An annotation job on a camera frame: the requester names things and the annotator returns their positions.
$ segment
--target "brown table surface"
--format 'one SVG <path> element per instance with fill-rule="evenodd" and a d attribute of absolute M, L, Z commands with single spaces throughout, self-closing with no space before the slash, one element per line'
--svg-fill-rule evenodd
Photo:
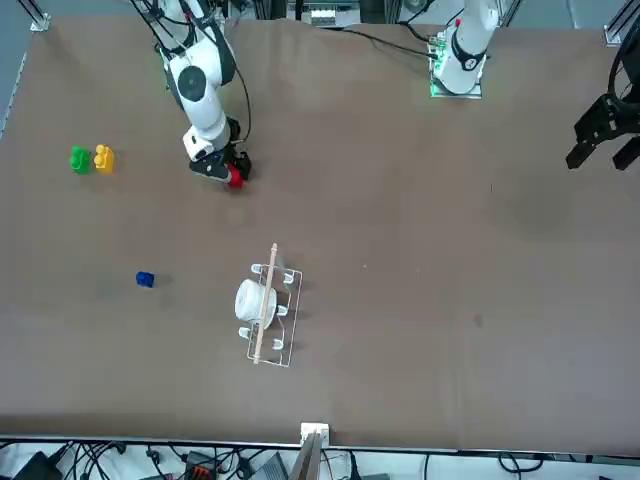
<path fill-rule="evenodd" d="M 470 101 L 364 38 L 240 22 L 255 176 L 230 194 L 187 168 L 138 18 L 54 20 L 0 145 L 1 431 L 638 453 L 638 175 L 611 145 L 564 162 L 600 32 L 496 32 Z M 75 175 L 97 143 L 116 174 Z M 289 369 L 245 358 L 233 312 L 274 240 L 305 274 Z"/>

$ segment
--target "white cup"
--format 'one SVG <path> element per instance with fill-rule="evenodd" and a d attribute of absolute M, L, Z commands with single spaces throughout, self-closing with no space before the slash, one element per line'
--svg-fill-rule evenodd
<path fill-rule="evenodd" d="M 265 294 L 265 286 L 258 282 L 247 278 L 240 284 L 238 293 L 236 293 L 236 317 L 238 320 L 249 323 L 260 322 L 260 310 L 262 309 L 262 300 Z M 273 322 L 273 316 L 278 308 L 278 295 L 276 289 L 272 288 L 269 292 L 269 302 L 267 303 L 267 318 L 265 319 L 264 328 L 268 328 Z"/>

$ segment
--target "red object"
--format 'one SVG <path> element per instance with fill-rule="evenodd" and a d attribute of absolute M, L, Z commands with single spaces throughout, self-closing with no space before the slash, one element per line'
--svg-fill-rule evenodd
<path fill-rule="evenodd" d="M 231 174 L 231 179 L 229 180 L 229 183 L 227 183 L 227 185 L 229 185 L 229 188 L 242 188 L 242 186 L 244 185 L 244 180 L 242 180 L 238 169 L 232 167 L 231 165 L 228 165 L 227 168 L 229 169 L 229 173 Z"/>

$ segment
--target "yellow toy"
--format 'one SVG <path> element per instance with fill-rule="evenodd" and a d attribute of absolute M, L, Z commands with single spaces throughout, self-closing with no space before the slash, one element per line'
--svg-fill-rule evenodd
<path fill-rule="evenodd" d="M 96 156 L 93 159 L 93 163 L 96 164 L 96 169 L 105 175 L 111 175 L 113 173 L 113 150 L 106 145 L 98 145 L 96 147 Z"/>

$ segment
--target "green toy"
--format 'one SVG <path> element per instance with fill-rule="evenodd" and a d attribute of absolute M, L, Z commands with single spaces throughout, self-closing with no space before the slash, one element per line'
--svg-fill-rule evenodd
<path fill-rule="evenodd" d="M 78 175 L 89 173 L 89 150 L 79 147 L 78 145 L 71 147 L 69 165 L 71 165 L 71 170 Z"/>

